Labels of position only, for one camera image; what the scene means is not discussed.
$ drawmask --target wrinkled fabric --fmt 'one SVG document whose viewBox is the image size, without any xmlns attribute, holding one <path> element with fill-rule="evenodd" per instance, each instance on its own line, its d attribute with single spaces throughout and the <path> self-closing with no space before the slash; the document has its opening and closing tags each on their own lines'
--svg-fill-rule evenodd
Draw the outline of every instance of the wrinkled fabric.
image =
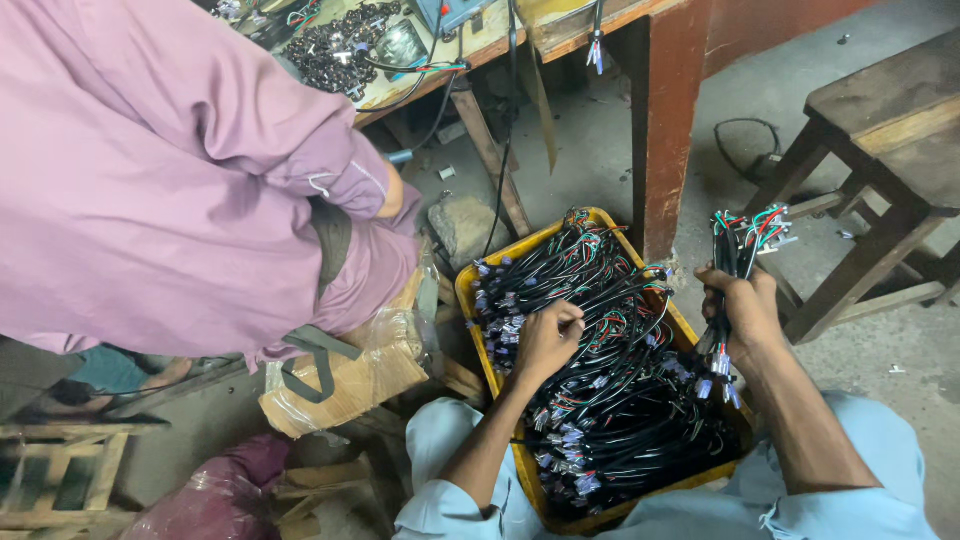
<svg viewBox="0 0 960 540">
<path fill-rule="evenodd" d="M 257 435 L 227 450 L 113 540 L 279 540 L 268 494 L 289 451 L 272 435 Z"/>
<path fill-rule="evenodd" d="M 882 489 L 787 495 L 780 462 L 769 440 L 715 492 L 679 490 L 640 501 L 616 530 L 598 540 L 934 540 L 924 516 L 924 458 L 909 424 L 878 402 L 825 392 L 857 452 Z M 407 452 L 416 495 L 396 518 L 395 540 L 585 540 L 543 529 L 518 486 L 508 449 L 493 492 L 493 512 L 482 515 L 461 488 L 435 479 L 482 415 L 441 399 L 407 425 Z"/>
<path fill-rule="evenodd" d="M 416 267 L 420 195 L 374 218 L 388 176 L 350 101 L 189 0 L 6 0 L 0 48 L 0 333 L 272 359 L 304 324 L 356 328 Z M 320 301 L 308 196 L 353 221 Z"/>
</svg>

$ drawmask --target foot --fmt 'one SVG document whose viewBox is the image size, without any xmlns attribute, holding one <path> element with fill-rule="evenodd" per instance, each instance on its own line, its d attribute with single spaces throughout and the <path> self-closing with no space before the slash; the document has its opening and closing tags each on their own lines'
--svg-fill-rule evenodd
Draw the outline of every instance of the foot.
<svg viewBox="0 0 960 540">
<path fill-rule="evenodd" d="M 48 395 L 43 395 L 37 400 L 36 408 L 49 416 L 82 418 L 95 415 L 112 401 L 113 396 L 99 396 L 83 405 L 64 405 Z"/>
<path fill-rule="evenodd" d="M 177 356 L 167 364 L 167 367 L 164 368 L 162 372 L 147 379 L 147 381 L 143 383 L 143 386 L 140 386 L 140 390 L 153 390 L 162 386 L 176 384 L 186 378 L 187 374 L 190 373 L 191 367 L 193 367 L 193 358 Z M 150 394 L 150 392 L 141 393 L 141 395 L 148 394 Z"/>
</svg>

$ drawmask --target yellow plastic tray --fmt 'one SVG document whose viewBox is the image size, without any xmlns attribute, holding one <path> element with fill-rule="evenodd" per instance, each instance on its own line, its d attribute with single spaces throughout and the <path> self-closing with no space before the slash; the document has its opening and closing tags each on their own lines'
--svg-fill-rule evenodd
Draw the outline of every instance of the yellow plastic tray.
<svg viewBox="0 0 960 540">
<path fill-rule="evenodd" d="M 589 219 L 595 222 L 597 225 L 604 227 L 616 227 L 616 224 L 613 223 L 613 220 L 610 218 L 610 216 L 603 210 L 596 208 L 585 209 L 589 210 L 590 212 Z M 512 246 L 486 257 L 485 260 L 492 264 L 499 264 L 500 260 L 504 256 L 509 256 L 513 260 L 517 260 L 539 246 L 551 235 L 557 233 L 563 226 L 563 223 L 564 220 L 560 220 L 550 227 L 547 227 L 538 233 L 532 234 L 520 240 Z M 627 241 L 627 238 L 623 235 L 623 233 L 620 231 L 614 231 L 613 234 L 620 242 L 620 245 L 623 246 L 624 250 L 626 250 L 627 254 L 630 256 L 630 259 L 634 262 L 634 265 L 636 265 L 637 268 L 643 268 L 645 266 L 643 261 L 640 259 L 640 256 L 636 253 L 636 250 L 634 250 L 633 246 L 630 245 L 630 242 Z M 479 273 L 474 265 L 465 268 L 457 277 L 457 298 L 460 299 L 460 306 L 463 308 L 464 314 L 467 316 L 468 320 L 474 319 L 477 316 L 476 310 L 473 308 L 475 299 L 473 296 L 473 289 L 470 285 L 474 280 L 477 279 L 479 279 Z M 645 294 L 645 296 L 647 303 L 653 309 L 663 306 L 663 302 L 659 295 L 649 293 Z M 693 332 L 693 329 L 690 327 L 690 325 L 686 323 L 684 317 L 673 306 L 673 304 L 670 305 L 663 320 L 670 325 L 670 328 L 674 332 L 674 346 L 680 351 L 691 351 L 697 344 L 697 335 Z M 473 344 L 476 345 L 477 354 L 480 355 L 480 362 L 483 364 L 484 373 L 487 375 L 487 383 L 490 385 L 490 390 L 493 393 L 493 396 L 496 397 L 500 393 L 500 388 L 503 387 L 504 377 L 502 374 L 493 370 L 490 359 L 487 358 L 487 347 L 484 343 L 483 334 L 480 332 L 480 328 L 476 326 L 472 327 L 470 329 L 470 335 L 473 337 Z M 753 439 L 753 413 L 746 404 L 743 404 L 739 410 L 733 408 L 731 405 L 724 406 L 724 414 L 728 416 L 733 426 L 737 429 L 737 432 L 740 435 L 740 448 L 744 449 L 744 453 L 746 453 L 746 451 L 750 449 L 751 441 Z M 524 438 L 522 422 L 516 426 L 516 438 Z M 705 483 L 712 482 L 716 479 L 729 477 L 733 474 L 733 470 L 736 468 L 736 461 L 731 461 L 718 467 L 714 467 L 708 471 L 704 471 L 699 475 L 681 480 L 677 483 L 664 487 L 663 489 L 644 495 L 643 497 L 633 501 L 610 508 L 601 514 L 571 522 L 564 519 L 562 516 L 551 513 L 550 507 L 547 504 L 546 494 L 543 492 L 543 489 L 540 486 L 537 460 L 534 458 L 533 454 L 528 452 L 526 447 L 523 445 L 514 444 L 511 446 L 514 447 L 514 457 L 516 458 L 516 474 L 519 477 L 520 484 L 523 486 L 524 493 L 527 494 L 527 499 L 530 500 L 530 504 L 532 504 L 534 509 L 537 510 L 537 513 L 540 515 L 540 519 L 543 521 L 543 524 L 547 527 L 547 529 L 556 534 L 584 534 L 588 531 L 599 528 L 609 521 L 626 516 L 631 510 L 634 509 L 634 506 L 636 506 L 636 503 L 640 499 L 645 499 L 647 497 L 657 495 L 658 493 L 673 491 L 675 489 L 692 489 Z"/>
</svg>

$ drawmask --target hand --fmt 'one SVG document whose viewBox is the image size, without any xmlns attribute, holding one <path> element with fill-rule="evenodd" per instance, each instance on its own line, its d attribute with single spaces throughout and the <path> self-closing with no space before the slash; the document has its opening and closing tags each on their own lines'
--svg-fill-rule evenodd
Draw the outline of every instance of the hand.
<svg viewBox="0 0 960 540">
<path fill-rule="evenodd" d="M 584 335 L 584 312 L 570 302 L 558 300 L 547 309 L 531 313 L 520 330 L 520 347 L 513 376 L 540 388 L 560 371 L 577 352 Z"/>
<path fill-rule="evenodd" d="M 727 317 L 733 327 L 733 335 L 727 347 L 733 364 L 743 370 L 749 367 L 753 357 L 770 348 L 785 348 L 780 319 L 777 312 L 777 281 L 770 274 L 754 267 L 750 280 L 739 280 L 725 272 L 715 270 L 713 263 L 694 271 L 698 280 L 705 284 L 707 297 L 704 300 L 704 318 L 712 319 L 717 314 L 721 299 L 717 290 L 723 291 L 726 299 Z"/>
<path fill-rule="evenodd" d="M 403 179 L 392 163 L 383 162 L 387 165 L 387 198 L 376 217 L 396 217 L 403 209 Z"/>
</svg>

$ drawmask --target light blue shirt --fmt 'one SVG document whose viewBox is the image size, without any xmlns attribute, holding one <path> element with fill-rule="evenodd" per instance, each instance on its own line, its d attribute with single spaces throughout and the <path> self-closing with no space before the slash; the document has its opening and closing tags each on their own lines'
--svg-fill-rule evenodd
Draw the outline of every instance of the light blue shirt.
<svg viewBox="0 0 960 540">
<path fill-rule="evenodd" d="M 886 540 L 935 539 L 924 516 L 924 460 L 916 433 L 886 406 L 825 393 L 854 447 L 884 485 L 787 495 L 769 440 L 761 441 L 720 491 L 673 491 L 641 501 L 600 540 Z M 480 414 L 453 400 L 427 405 L 407 428 L 416 496 L 396 519 L 395 540 L 554 540 L 516 479 L 508 451 L 493 491 L 495 509 L 481 515 L 462 489 L 434 479 Z"/>
</svg>

